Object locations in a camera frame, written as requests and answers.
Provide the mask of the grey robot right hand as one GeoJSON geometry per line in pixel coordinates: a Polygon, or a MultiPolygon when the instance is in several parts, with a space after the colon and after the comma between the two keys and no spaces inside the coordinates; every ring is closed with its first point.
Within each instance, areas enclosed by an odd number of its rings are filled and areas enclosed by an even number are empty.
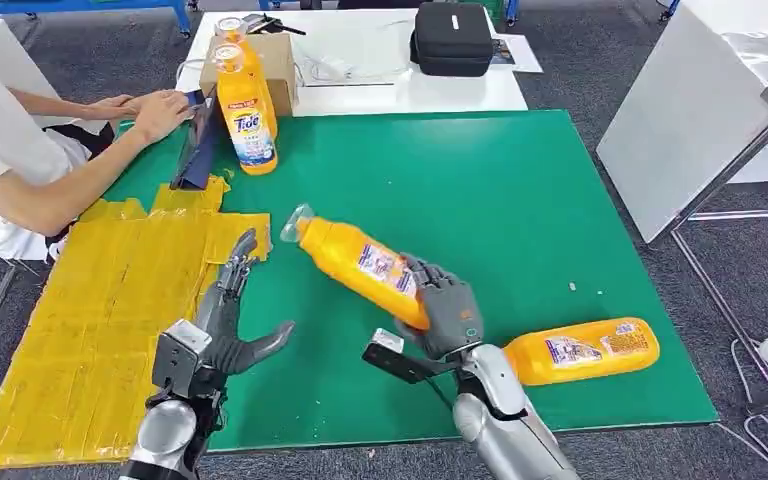
{"type": "Polygon", "coordinates": [[[482,343],[484,319],[471,286],[436,264],[408,253],[402,256],[416,281],[418,302],[429,326],[417,329],[394,318],[399,334],[434,361],[482,343]]]}

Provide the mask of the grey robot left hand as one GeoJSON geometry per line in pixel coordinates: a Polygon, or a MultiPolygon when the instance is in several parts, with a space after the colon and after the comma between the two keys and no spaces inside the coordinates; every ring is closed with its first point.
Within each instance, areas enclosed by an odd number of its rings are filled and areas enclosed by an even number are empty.
{"type": "Polygon", "coordinates": [[[257,246],[256,230],[246,230],[199,303],[194,321],[211,341],[202,354],[197,385],[192,391],[223,390],[230,376],[239,375],[280,351],[296,327],[295,322],[285,321],[271,333],[249,341],[238,334],[243,290],[251,268],[259,262],[253,254],[257,246]]]}

